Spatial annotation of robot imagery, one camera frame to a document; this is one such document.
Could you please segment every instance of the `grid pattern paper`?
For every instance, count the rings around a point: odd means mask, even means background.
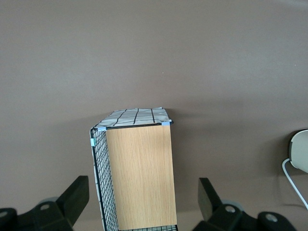
[[[107,118],[98,123],[95,128],[119,128],[142,126],[150,124],[171,123],[167,112],[162,107],[135,108],[114,111]]]

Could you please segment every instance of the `brown surface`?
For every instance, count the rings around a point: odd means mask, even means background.
[[[107,130],[120,230],[177,224],[170,126]]]
[[[249,214],[279,206],[307,231],[281,168],[290,133],[308,127],[307,22],[306,0],[0,0],[0,207],[26,212],[88,175],[77,222],[103,230],[89,129],[163,106],[178,213],[198,210],[208,177]]]

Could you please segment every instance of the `white cable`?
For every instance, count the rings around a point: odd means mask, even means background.
[[[300,194],[299,190],[297,189],[297,187],[295,186],[295,184],[293,183],[293,181],[291,180],[291,177],[289,176],[287,170],[285,169],[285,163],[287,163],[288,161],[290,161],[289,158],[285,159],[282,163],[282,169],[285,173],[285,175],[287,176],[288,180],[290,181],[291,185],[293,186],[295,192],[297,193],[297,195],[299,196],[299,198],[302,200],[302,202],[304,203],[306,209],[308,210],[308,204],[305,201],[305,199],[303,198],[302,194]]]

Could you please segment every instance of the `box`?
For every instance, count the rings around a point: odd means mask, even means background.
[[[172,123],[164,108],[136,108],[90,130],[105,231],[177,230]]]

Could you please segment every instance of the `wire mesh cage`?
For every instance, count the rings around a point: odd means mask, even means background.
[[[94,161],[94,175],[99,199],[102,223],[105,231],[177,231],[176,224],[166,226],[119,229],[116,199],[108,151],[106,132],[109,129],[136,128],[143,126],[170,125],[173,121],[163,108],[126,109],[114,111],[92,127],[90,141]]]

